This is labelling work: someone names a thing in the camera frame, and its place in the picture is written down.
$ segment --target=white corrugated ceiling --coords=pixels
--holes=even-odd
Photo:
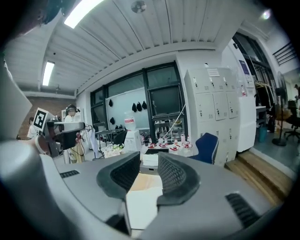
[[[5,58],[15,81],[25,90],[38,90],[42,61],[49,60],[55,67],[49,86],[41,89],[59,85],[61,91],[74,92],[99,72],[141,51],[175,43],[181,48],[185,44],[190,48],[191,42],[207,43],[202,48],[210,49],[227,44],[247,12],[241,0],[145,0],[146,10],[136,14],[133,2],[105,0],[75,29],[61,18],[52,28],[43,26],[11,42]]]

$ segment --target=wooden step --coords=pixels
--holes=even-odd
[[[263,179],[282,201],[288,196],[293,182],[280,170],[249,151],[239,154],[238,160]]]
[[[282,202],[272,189],[241,161],[227,162],[225,168],[240,176],[251,187],[261,192],[273,206],[277,206]]]

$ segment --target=office chair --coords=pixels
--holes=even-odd
[[[118,133],[113,140],[113,144],[114,145],[123,144],[125,142],[126,135],[127,135],[127,130]]]
[[[295,101],[289,101],[288,108],[291,110],[292,115],[285,121],[291,124],[294,130],[286,131],[284,133],[284,137],[286,138],[286,140],[288,140],[290,136],[296,136],[298,138],[298,141],[300,142],[300,133],[296,131],[298,127],[300,127],[300,118],[297,117],[297,107]]]
[[[205,133],[196,141],[196,147],[199,151],[198,155],[189,158],[213,164],[215,161],[219,140],[217,136],[210,133]]]

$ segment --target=black chair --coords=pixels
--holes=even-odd
[[[126,135],[127,135],[127,130],[118,133],[113,140],[113,144],[114,145],[123,144],[125,142]]]
[[[285,132],[284,137],[286,140],[288,140],[290,136],[296,136],[298,138],[298,142],[300,142],[300,133],[296,131],[300,127],[300,118],[297,117],[297,107],[295,105],[295,101],[289,101],[288,108],[291,110],[292,115],[285,121],[291,124],[294,130]]]

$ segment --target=blue trash bin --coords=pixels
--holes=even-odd
[[[260,127],[259,128],[259,136],[258,136],[258,141],[260,143],[263,143],[266,140],[267,137],[267,128],[266,127]]]

